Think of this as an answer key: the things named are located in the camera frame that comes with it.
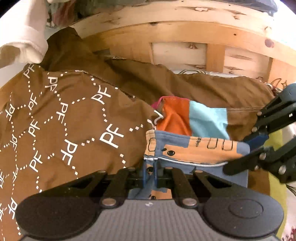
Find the blue pants with orange cars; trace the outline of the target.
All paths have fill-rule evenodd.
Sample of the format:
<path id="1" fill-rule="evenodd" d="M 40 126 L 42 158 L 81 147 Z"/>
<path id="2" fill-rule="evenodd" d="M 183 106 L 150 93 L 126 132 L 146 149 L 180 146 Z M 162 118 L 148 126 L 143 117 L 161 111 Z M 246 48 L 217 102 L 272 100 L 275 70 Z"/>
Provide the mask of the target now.
<path id="1" fill-rule="evenodd" d="M 248 185 L 247 171 L 233 176 L 223 173 L 223 166 L 228 162 L 250 153 L 249 145 L 244 142 L 156 130 L 147 131 L 146 141 L 143 167 L 152 167 L 153 171 L 146 172 L 144 188 L 130 190 L 130 199 L 170 199 L 170 191 L 156 187 L 155 180 L 156 174 L 161 174 L 166 167 L 178 168 L 185 174 L 201 170 L 243 187 Z"/>

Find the floral embroidered white sheet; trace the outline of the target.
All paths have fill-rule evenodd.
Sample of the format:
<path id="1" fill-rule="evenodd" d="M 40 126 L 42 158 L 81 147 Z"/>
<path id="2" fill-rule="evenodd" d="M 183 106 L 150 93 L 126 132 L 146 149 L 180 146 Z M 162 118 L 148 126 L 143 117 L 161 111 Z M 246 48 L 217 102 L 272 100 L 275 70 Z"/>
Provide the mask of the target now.
<path id="1" fill-rule="evenodd" d="M 286 144 L 295 137 L 295 124 L 291 124 L 282 130 L 283 142 Z M 289 183 L 287 190 L 287 220 L 283 230 L 282 239 L 292 237 L 292 229 L 295 229 L 295 182 Z"/>

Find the brown PF patterned blanket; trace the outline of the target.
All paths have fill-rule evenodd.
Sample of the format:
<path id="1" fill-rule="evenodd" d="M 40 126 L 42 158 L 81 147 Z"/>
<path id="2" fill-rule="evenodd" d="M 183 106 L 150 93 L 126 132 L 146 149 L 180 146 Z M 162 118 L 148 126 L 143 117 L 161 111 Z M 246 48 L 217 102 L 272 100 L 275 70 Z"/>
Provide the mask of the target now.
<path id="1" fill-rule="evenodd" d="M 97 170 L 142 163 L 145 134 L 164 116 L 162 96 L 210 108 L 263 108 L 264 83 L 208 74 L 175 74 L 162 65 L 100 58 L 73 28 L 48 40 L 41 64 L 12 79 L 1 105 L 1 240 L 18 240 L 19 203 Z"/>

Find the colour block patchwork quilt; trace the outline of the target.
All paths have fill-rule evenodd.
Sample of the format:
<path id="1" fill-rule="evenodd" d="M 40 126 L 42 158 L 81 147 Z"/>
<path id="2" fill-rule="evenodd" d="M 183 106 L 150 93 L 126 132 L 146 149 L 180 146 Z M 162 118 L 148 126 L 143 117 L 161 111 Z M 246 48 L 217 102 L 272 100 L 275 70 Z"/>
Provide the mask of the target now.
<path id="1" fill-rule="evenodd" d="M 215 137 L 241 141 L 256 122 L 260 108 L 210 108 L 176 96 L 162 96 L 152 104 L 164 118 L 157 130 L 194 137 Z M 267 194 L 287 210 L 285 185 L 264 170 L 248 173 L 248 188 Z"/>

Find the white cream hanging garment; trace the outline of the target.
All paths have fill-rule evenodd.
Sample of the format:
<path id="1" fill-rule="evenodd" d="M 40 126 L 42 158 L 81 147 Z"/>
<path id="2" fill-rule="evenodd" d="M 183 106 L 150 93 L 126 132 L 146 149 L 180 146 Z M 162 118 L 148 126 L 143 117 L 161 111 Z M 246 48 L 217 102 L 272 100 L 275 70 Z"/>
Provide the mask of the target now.
<path id="1" fill-rule="evenodd" d="M 19 1 L 1 17 L 1 68 L 42 62 L 47 13 L 46 1 Z"/>

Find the wooden bed frame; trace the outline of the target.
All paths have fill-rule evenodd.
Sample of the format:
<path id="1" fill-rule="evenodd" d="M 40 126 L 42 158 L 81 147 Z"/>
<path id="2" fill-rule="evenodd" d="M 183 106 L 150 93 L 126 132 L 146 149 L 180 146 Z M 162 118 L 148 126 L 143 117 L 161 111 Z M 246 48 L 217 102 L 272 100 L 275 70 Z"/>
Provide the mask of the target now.
<path id="1" fill-rule="evenodd" d="M 176 69 L 242 75 L 283 88 L 295 82 L 295 15 L 219 1 L 156 1 L 73 25 L 93 52 Z"/>

